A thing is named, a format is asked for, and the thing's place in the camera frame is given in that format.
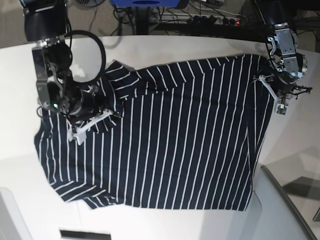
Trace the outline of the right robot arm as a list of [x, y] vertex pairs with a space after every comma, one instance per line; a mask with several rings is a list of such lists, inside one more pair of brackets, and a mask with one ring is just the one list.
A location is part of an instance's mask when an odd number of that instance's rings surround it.
[[[103, 76], [106, 67], [102, 41], [89, 31], [71, 28], [65, 0], [21, 0], [19, 3], [23, 9], [26, 40], [36, 43], [32, 57], [41, 107], [72, 122], [87, 121], [100, 115], [104, 104], [95, 96], [95, 83]], [[74, 35], [91, 38], [100, 50], [99, 72], [87, 82], [75, 81], [70, 69], [73, 54], [65, 39]]]

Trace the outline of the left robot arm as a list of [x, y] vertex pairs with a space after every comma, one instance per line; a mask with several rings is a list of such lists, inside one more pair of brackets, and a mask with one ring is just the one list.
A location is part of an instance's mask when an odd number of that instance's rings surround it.
[[298, 53], [299, 39], [293, 29], [290, 9], [283, 0], [256, 0], [256, 8], [268, 29], [266, 44], [272, 81], [270, 86], [281, 97], [310, 93], [312, 88], [298, 85], [308, 69], [306, 56]]

